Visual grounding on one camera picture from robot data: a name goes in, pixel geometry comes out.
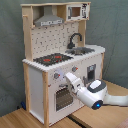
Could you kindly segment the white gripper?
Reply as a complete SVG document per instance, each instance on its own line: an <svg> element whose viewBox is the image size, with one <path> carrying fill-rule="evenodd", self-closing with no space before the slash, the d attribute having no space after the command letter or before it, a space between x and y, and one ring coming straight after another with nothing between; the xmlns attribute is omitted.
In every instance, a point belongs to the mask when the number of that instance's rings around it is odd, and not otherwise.
<svg viewBox="0 0 128 128"><path fill-rule="evenodd" d="M68 72L65 75L67 84L68 84L68 89L71 93L76 94L77 91L84 86L84 84L82 83L82 80L78 77L76 77L74 74Z"/></svg>

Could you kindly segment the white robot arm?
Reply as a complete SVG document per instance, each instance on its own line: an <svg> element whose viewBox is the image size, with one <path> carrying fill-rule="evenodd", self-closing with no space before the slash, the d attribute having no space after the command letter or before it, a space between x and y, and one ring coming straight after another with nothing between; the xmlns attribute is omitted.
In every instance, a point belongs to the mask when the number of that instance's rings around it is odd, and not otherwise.
<svg viewBox="0 0 128 128"><path fill-rule="evenodd" d="M82 80L74 74L68 72L65 77L70 93L93 110L99 109L102 105L128 107L128 95L110 95L106 83L102 80L95 80L85 87Z"/></svg>

